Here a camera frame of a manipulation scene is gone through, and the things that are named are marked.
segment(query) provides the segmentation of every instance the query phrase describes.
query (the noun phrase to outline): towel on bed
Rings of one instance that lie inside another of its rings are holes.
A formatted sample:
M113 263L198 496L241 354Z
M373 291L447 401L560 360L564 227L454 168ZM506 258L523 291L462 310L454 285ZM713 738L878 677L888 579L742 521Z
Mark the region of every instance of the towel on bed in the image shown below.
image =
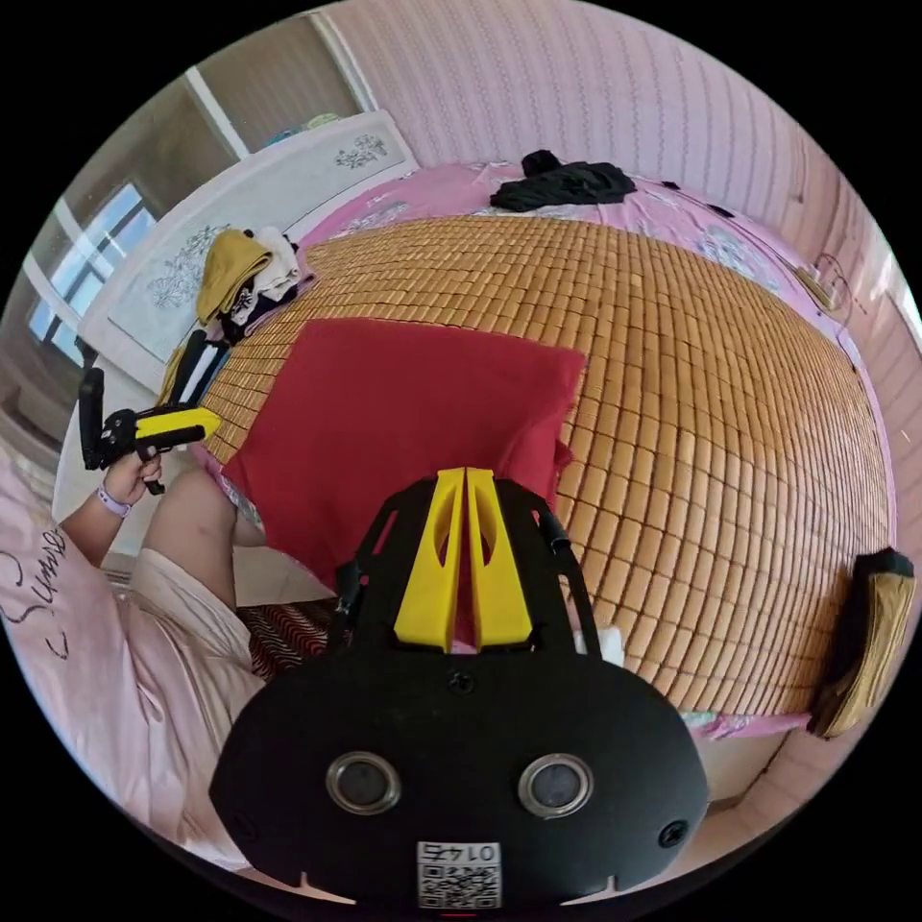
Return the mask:
M243 283L272 261L272 251L242 230L222 230L205 257L195 313L204 327L236 303Z
M255 240L272 254L272 259L265 269L256 273L254 293L270 301L279 301L292 285L301 280L301 267L295 258L294 248L278 228L258 230Z
M332 587L383 501L442 469L491 469L552 504L583 361L515 336L314 321L223 473L268 545Z

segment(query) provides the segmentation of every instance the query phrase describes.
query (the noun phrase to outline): purple wristband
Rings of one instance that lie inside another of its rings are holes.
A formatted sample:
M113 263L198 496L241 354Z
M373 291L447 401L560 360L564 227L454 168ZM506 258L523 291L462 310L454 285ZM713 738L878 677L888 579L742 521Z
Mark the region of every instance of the purple wristband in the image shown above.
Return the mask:
M132 511L132 507L128 505L128 503L119 502L117 499L113 499L102 484L96 488L96 496L99 498L99 501L111 513L118 516L119 519L127 518L128 514Z

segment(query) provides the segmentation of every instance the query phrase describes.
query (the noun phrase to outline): hand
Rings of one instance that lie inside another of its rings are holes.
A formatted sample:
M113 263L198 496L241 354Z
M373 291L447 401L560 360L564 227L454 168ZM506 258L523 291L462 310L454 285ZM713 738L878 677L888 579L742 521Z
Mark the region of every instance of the hand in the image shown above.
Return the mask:
M160 456L155 449L149 449L149 453L152 455L150 460L141 461L137 452L133 451L116 461L106 472L103 487L116 502L134 506L144 496L145 484L160 479Z

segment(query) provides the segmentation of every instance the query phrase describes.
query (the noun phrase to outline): yellow towel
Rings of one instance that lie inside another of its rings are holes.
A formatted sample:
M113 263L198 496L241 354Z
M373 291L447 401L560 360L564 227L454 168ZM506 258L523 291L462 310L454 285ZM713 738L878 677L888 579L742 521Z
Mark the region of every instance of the yellow towel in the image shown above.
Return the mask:
M242 230L222 230L205 259L202 287L195 303L199 323L204 326L217 314L227 313L240 286L271 261L271 251Z
M170 396L170 392L173 390L173 385L176 382L176 371L180 367L180 359L182 354L185 352L185 347L189 345L188 340L183 340L175 349L173 349L173 354L170 356L170 360L166 363L166 371L163 373L163 383L160 385L160 394L157 398L157 406L163 406L167 398Z

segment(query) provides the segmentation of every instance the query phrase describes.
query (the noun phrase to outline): striped wallpaper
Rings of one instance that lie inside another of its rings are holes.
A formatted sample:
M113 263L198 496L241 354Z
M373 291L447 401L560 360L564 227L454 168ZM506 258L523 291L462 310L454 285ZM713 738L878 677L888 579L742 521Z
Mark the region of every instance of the striped wallpaper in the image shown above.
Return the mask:
M835 166L764 93L675 36L577 0L347 0L325 12L423 166L540 147L611 160L703 192L802 253L822 249Z

